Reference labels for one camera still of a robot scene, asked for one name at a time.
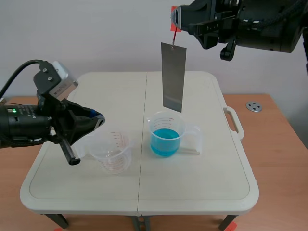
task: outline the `empty measuring cup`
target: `empty measuring cup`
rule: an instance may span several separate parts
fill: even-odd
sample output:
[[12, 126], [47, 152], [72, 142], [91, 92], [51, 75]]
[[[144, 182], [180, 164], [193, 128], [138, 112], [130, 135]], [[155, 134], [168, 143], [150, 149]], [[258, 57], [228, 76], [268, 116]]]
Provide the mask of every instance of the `empty measuring cup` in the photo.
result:
[[157, 112], [148, 119], [151, 133], [151, 149], [161, 156], [171, 156], [180, 147], [186, 134], [196, 137], [196, 150], [202, 152], [202, 133], [199, 127], [187, 125], [183, 118], [172, 112]]
[[89, 153], [108, 173], [121, 173], [131, 163], [132, 142], [121, 130], [101, 127], [80, 141], [74, 144], [77, 155], [82, 157]]

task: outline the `white table top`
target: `white table top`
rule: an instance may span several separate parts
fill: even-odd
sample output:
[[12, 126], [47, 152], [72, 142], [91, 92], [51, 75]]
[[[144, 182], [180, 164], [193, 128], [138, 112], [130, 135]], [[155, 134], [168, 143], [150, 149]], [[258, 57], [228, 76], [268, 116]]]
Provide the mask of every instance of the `white table top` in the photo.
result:
[[168, 110], [162, 107], [161, 72], [88, 73], [69, 100], [96, 109], [105, 125], [128, 132], [134, 140], [131, 166], [119, 175], [107, 175], [89, 158], [69, 166], [61, 148], [46, 143], [20, 192], [34, 212], [239, 215], [257, 202], [257, 183], [211, 74], [185, 74], [182, 116], [204, 132], [201, 155], [158, 158], [149, 148], [145, 118]]

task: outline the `wooden table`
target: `wooden table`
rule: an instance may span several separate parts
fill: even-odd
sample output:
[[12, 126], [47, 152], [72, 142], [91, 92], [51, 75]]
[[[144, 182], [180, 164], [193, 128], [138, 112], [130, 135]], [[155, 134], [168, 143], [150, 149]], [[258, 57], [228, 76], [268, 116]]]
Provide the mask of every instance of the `wooden table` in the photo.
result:
[[[242, 141], [260, 190], [257, 205], [235, 222], [237, 231], [305, 230], [308, 226], [308, 151], [268, 95], [226, 95], [245, 131]], [[257, 101], [263, 110], [253, 113], [246, 102]], [[15, 98], [14, 103], [35, 103], [36, 98]], [[2, 149], [0, 155], [0, 230], [49, 231], [58, 226], [28, 211], [19, 189], [40, 147]], [[69, 215], [70, 231], [133, 230], [128, 217]], [[153, 231], [187, 229], [217, 231], [223, 216], [155, 216]]]

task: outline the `table leg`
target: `table leg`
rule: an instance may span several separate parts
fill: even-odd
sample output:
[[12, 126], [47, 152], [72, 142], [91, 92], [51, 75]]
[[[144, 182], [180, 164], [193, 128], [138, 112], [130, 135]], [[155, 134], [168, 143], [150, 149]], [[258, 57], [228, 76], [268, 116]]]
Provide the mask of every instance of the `table leg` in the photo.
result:
[[237, 215], [227, 215], [223, 222], [218, 227], [220, 231], [224, 231], [231, 222], [237, 217]]
[[150, 217], [151, 216], [143, 216], [146, 231], [151, 231]]
[[135, 231], [141, 231], [140, 230], [140, 223], [139, 223], [139, 220], [138, 220], [138, 217], [137, 216], [129, 216], [132, 223], [133, 223], [133, 226], [134, 226], [134, 230]]
[[45, 214], [45, 216], [59, 225], [62, 229], [66, 229], [68, 227], [68, 222], [62, 214]]

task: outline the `red string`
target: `red string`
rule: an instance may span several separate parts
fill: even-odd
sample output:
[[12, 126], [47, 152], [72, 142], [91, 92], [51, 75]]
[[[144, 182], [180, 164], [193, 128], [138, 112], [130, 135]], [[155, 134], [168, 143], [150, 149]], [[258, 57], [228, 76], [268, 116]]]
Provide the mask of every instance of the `red string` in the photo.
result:
[[175, 41], [175, 36], [177, 35], [177, 30], [178, 30], [178, 28], [176, 27], [175, 31], [174, 31], [173, 41]]

